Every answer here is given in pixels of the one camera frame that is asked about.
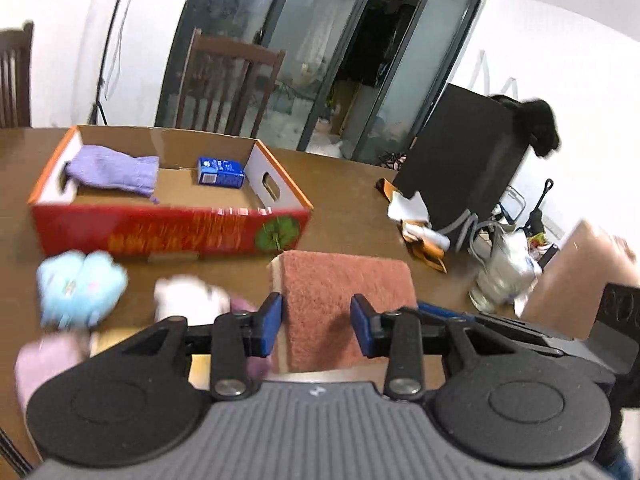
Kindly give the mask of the person's hand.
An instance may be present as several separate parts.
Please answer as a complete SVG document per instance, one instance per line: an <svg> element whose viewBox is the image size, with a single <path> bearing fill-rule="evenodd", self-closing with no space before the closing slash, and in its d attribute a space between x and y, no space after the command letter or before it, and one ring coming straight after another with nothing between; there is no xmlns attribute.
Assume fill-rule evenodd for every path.
<svg viewBox="0 0 640 480"><path fill-rule="evenodd" d="M639 251L582 220L544 267L520 318L567 337L585 339L607 284L639 284Z"/></svg>

